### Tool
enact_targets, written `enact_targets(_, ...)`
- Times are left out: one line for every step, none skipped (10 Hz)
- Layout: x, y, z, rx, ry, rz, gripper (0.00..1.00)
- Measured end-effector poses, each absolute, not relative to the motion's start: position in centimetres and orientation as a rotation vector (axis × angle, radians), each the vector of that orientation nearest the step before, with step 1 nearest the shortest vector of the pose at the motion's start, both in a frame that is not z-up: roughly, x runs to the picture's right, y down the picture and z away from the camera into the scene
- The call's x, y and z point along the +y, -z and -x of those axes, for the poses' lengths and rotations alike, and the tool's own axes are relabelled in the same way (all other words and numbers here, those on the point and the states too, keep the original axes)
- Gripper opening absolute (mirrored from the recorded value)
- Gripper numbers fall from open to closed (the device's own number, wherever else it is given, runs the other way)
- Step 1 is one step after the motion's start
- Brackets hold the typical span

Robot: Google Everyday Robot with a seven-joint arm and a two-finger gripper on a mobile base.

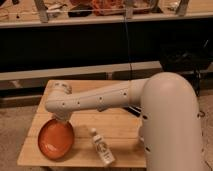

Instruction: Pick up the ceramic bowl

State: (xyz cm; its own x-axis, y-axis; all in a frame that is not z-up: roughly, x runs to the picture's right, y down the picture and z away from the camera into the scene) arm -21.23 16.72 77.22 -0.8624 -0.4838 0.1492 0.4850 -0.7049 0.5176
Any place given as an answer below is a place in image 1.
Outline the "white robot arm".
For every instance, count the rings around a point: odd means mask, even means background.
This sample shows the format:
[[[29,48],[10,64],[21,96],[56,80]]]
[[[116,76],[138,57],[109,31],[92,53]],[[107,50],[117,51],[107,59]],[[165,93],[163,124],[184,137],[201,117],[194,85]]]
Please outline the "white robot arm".
[[[45,108],[61,120],[73,111],[139,106],[147,171],[204,171],[202,129],[194,89],[182,76],[161,72],[86,92],[54,84]]]

